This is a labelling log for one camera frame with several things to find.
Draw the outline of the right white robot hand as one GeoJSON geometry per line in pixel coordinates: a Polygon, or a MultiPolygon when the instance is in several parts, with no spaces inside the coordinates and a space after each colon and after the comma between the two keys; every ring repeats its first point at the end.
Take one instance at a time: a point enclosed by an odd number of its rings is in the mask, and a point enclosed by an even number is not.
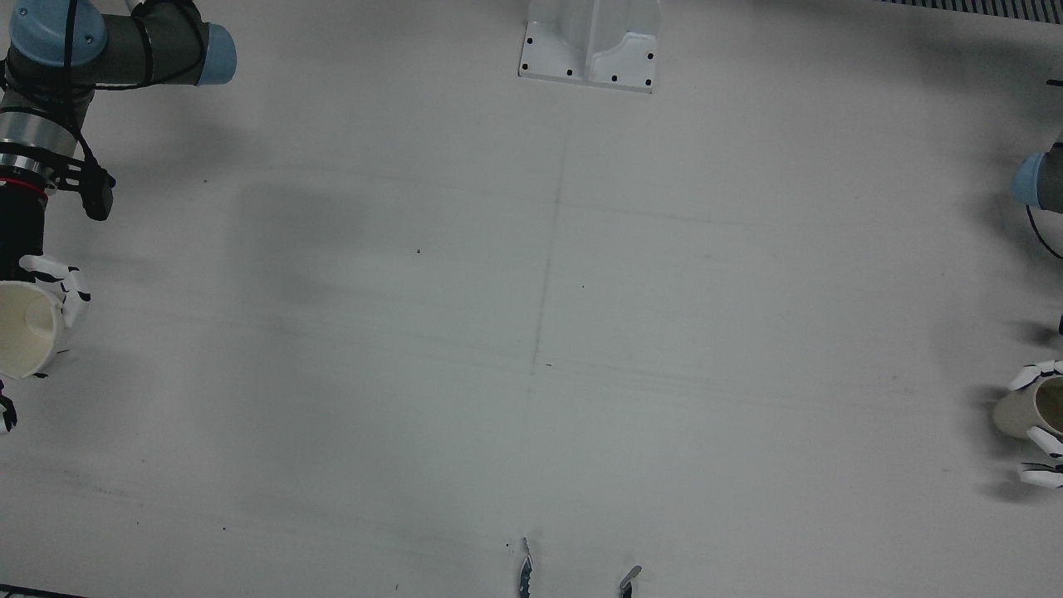
{"type": "Polygon", "coordinates": [[[91,304],[82,272],[43,253],[43,199],[2,189],[1,371],[4,380],[48,377],[91,304]]]}

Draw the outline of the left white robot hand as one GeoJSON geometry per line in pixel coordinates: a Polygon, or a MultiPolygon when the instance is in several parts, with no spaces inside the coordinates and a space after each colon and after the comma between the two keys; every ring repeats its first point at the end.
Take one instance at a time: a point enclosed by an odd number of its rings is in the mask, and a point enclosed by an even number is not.
{"type": "Polygon", "coordinates": [[[1048,360],[1020,368],[999,405],[998,423],[1014,438],[1032,440],[1051,464],[1024,463],[1020,481],[1060,489],[1062,433],[1062,363],[1048,360]]]}

